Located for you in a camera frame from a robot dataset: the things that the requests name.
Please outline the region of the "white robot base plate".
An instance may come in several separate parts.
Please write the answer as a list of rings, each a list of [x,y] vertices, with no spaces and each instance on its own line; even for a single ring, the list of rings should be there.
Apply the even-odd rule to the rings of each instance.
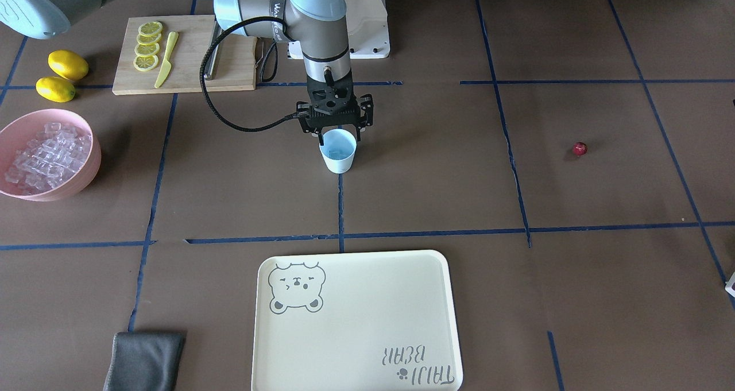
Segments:
[[[352,59],[389,56],[388,11],[385,0],[288,0],[294,9],[312,19],[346,19]]]

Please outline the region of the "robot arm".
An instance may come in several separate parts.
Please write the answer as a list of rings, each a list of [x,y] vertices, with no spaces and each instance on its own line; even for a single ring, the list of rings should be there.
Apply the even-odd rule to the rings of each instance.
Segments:
[[[114,0],[2,0],[2,23],[49,40]],[[346,0],[213,0],[223,30],[301,45],[312,106],[330,113],[354,103]]]

